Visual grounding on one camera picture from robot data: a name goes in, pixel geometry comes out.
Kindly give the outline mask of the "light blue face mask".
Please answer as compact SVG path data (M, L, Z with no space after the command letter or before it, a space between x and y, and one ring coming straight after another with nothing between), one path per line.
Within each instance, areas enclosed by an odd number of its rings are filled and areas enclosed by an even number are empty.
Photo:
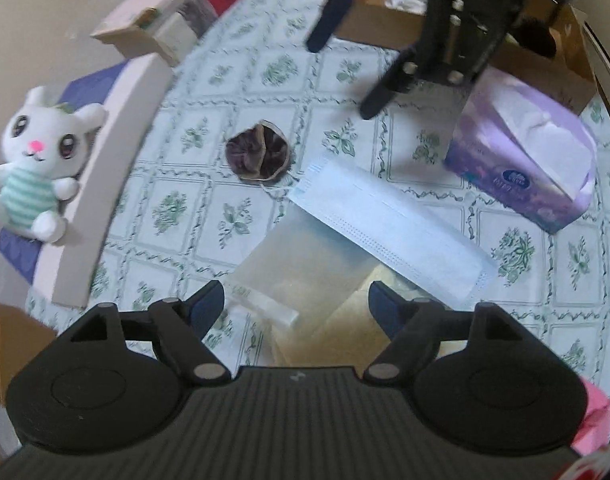
M454 310L486 295L496 263L417 200L370 172L321 155L289 200Z

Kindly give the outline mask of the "clear plastic bag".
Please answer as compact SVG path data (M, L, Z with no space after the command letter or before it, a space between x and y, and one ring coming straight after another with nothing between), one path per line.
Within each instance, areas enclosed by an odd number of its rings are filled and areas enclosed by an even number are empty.
M226 297L289 335L308 336L348 299L378 260L299 207L228 274Z

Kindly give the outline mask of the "dark brown scrunchie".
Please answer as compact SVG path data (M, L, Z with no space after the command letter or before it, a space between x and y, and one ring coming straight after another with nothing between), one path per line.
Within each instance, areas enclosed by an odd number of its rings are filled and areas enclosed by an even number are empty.
M240 180L270 182L289 168L291 148L276 125L261 120L226 142L225 157Z

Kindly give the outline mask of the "open cardboard box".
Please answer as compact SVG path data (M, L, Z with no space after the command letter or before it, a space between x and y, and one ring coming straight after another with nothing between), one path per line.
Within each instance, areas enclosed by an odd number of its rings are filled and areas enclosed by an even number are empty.
M422 16L389 8L385 1L353 0L334 36L391 50L411 46L420 37ZM582 25L570 6L563 8L549 32L555 43L553 58L524 49L518 41L507 39L490 64L580 114L597 93L597 87Z

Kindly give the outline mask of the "red and grey box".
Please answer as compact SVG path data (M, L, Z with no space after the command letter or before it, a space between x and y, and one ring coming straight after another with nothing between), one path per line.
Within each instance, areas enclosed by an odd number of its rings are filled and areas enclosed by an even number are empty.
M198 44L205 33L238 0L180 0L168 18L155 30L153 38L160 55L175 67Z

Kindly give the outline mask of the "purple tissue box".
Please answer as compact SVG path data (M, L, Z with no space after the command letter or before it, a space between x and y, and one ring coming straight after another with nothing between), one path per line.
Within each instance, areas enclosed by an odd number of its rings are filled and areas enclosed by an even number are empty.
M554 234L591 205L597 144L579 116L489 66L457 120L444 164Z

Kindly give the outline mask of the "small brown cardboard box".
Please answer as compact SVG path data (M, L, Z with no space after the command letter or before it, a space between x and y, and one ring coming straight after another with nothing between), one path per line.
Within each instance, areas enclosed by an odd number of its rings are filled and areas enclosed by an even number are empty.
M23 310L0 304L0 406L6 405L12 378L56 337L52 328Z

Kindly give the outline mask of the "pink topped book stack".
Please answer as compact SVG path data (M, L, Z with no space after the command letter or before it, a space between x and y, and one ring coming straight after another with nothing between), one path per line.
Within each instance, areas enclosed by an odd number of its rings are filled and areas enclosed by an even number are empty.
M153 38L180 0L123 0L92 31L92 38L115 47L124 58L160 55Z

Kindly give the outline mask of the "white and blue flat box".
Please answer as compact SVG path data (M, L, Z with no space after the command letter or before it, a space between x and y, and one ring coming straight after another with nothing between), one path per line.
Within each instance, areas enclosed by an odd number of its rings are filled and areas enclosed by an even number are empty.
M171 67L151 53L63 84L58 99L48 100L67 110L99 103L108 111L92 136L78 195L64 205L63 238L51 245L0 231L0 253L53 304L86 306L114 205L172 79Z

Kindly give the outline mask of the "white bunny plush toy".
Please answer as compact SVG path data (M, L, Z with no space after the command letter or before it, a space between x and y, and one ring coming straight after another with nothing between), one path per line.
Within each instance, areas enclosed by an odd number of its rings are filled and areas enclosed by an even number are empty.
M107 118L98 103L68 112L48 103L44 87L28 92L2 133L0 226L46 244L61 240L68 222L60 206L78 194L89 136Z

